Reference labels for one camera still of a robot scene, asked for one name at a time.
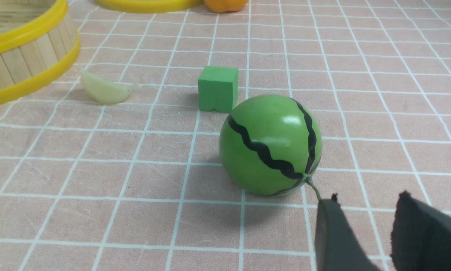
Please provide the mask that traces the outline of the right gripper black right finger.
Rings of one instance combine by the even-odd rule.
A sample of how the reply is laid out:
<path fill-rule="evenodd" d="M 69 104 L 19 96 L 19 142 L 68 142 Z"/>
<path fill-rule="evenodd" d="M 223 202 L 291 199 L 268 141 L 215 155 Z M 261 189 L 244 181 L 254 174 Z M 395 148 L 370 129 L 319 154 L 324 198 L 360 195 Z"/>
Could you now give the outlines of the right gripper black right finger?
<path fill-rule="evenodd" d="M 390 256 L 398 271 L 451 271 L 451 216 L 402 192 Z"/>

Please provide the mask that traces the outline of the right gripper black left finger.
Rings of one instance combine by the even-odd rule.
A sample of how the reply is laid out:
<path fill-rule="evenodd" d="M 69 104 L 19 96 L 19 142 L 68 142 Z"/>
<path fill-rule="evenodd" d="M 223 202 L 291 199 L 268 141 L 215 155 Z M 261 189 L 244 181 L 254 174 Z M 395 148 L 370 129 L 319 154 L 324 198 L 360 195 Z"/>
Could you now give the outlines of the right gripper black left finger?
<path fill-rule="evenodd" d="M 317 203 L 314 248 L 319 271 L 379 270 L 361 248 L 336 193 Z"/>

